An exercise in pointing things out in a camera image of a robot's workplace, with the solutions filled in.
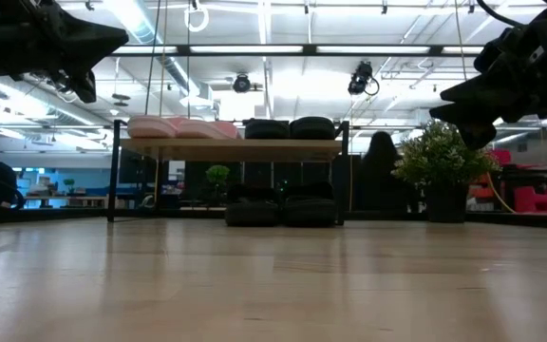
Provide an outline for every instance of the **shelf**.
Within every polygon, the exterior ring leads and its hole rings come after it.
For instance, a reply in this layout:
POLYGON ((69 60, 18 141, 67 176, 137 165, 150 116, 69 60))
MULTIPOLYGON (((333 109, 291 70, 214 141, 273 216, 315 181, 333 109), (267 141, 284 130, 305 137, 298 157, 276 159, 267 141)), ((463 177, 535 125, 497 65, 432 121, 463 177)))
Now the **shelf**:
POLYGON ((309 140, 121 139, 144 156, 188 162, 331 162, 341 142, 309 140))

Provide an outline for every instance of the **light wood floor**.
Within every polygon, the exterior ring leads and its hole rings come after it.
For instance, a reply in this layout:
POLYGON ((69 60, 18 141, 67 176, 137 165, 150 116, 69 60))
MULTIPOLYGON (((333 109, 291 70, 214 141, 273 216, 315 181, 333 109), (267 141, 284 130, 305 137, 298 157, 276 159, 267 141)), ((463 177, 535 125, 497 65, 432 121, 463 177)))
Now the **light wood floor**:
POLYGON ((545 342, 547 230, 4 225, 0 341, 545 342))

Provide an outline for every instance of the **black mechanical hand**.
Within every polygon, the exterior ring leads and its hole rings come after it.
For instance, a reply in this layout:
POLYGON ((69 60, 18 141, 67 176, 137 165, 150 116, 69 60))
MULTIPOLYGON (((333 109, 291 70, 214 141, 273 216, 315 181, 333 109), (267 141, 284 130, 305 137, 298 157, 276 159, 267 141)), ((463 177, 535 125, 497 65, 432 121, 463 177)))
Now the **black mechanical hand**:
POLYGON ((91 69, 127 42, 125 30, 76 19, 53 0, 0 0, 0 76, 44 74, 93 103, 91 69))
POLYGON ((441 93, 453 104, 430 109, 433 118, 455 124, 468 147, 491 142, 499 117, 507 123, 531 114, 547 119, 547 9, 487 43, 474 68, 481 75, 441 93))

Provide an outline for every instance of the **cable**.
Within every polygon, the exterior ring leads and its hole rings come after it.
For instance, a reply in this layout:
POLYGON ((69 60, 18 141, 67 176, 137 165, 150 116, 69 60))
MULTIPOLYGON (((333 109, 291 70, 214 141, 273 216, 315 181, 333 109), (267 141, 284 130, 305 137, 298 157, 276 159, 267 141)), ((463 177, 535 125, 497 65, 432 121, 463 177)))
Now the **cable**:
POLYGON ((158 27, 160 26, 161 0, 158 1, 158 11, 156 13, 156 25, 153 32, 153 46, 151 48, 151 66, 149 67, 149 81, 147 83, 147 100, 144 104, 144 115, 149 114, 149 98, 151 97, 151 79, 153 78, 153 61, 156 59, 156 45, 158 44, 158 27))
MULTIPOLYGON (((486 4, 484 4, 484 2, 482 0, 477 0, 477 1, 478 1, 479 5, 481 5, 481 7, 485 11, 487 11, 488 7, 486 6, 486 4)), ((465 55, 463 54, 463 38, 462 38, 462 31, 461 31, 461 25, 460 25, 460 13, 459 13, 458 0, 455 0, 455 23, 457 24, 457 34, 458 34, 459 39, 460 39, 460 51, 462 53, 463 78, 465 79, 465 81, 467 81, 467 72, 466 72, 466 68, 465 68, 465 55)), ((510 213, 515 214, 516 212, 501 198, 500 194, 495 189, 495 186, 493 185, 493 180, 491 179, 491 174, 489 172, 486 173, 486 178, 487 178, 487 181, 489 183, 489 187, 493 190, 493 193, 495 194, 495 197, 498 199, 498 201, 501 203, 501 206, 503 206, 510 213)))
MULTIPOLYGON (((168 0, 166 0, 166 11, 163 14, 163 45, 166 46, 166 36, 168 35, 168 0)), ((163 71, 166 70, 166 49, 161 50, 161 83, 160 83, 160 118, 163 107, 163 71)))
POLYGON ((379 81, 377 81, 374 76, 371 76, 371 79, 372 79, 372 82, 377 85, 377 91, 371 94, 365 90, 365 94, 367 94, 368 96, 375 96, 379 94, 379 90, 381 90, 381 86, 379 85, 379 81))
POLYGON ((463 54, 462 26, 460 25, 460 5, 455 0, 455 24, 457 25, 457 35, 460 38, 460 52, 462 53, 463 79, 467 81, 467 72, 465 71, 465 55, 463 54))
POLYGON ((493 9, 491 9, 487 4, 484 3, 484 0, 476 0, 476 2, 479 4, 482 9, 487 12, 490 16, 494 17, 495 19, 501 21, 502 23, 508 24, 511 27, 521 27, 523 24, 519 23, 518 21, 512 20, 510 18, 504 17, 501 14, 498 14, 493 9))

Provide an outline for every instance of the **rope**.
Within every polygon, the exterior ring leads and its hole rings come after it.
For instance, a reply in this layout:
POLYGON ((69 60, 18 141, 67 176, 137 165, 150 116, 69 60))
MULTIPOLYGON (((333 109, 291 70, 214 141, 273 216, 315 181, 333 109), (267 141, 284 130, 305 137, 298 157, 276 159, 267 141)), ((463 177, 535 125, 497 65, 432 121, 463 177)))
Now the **rope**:
MULTIPOLYGON (((455 0, 455 24, 457 25, 457 35, 459 36, 459 39, 460 39, 460 52, 462 53, 463 79, 467 81, 467 71, 465 67, 465 55, 463 54, 462 27, 460 25, 460 12, 459 12, 458 0, 455 0)), ((495 188, 495 185, 493 184, 493 180, 491 179, 491 173, 487 172, 486 178, 487 178, 489 187, 493 190, 493 193, 495 194, 495 197, 498 199, 498 201, 501 203, 501 206, 503 206, 510 213, 515 214, 516 212, 501 198, 500 194, 495 188)))

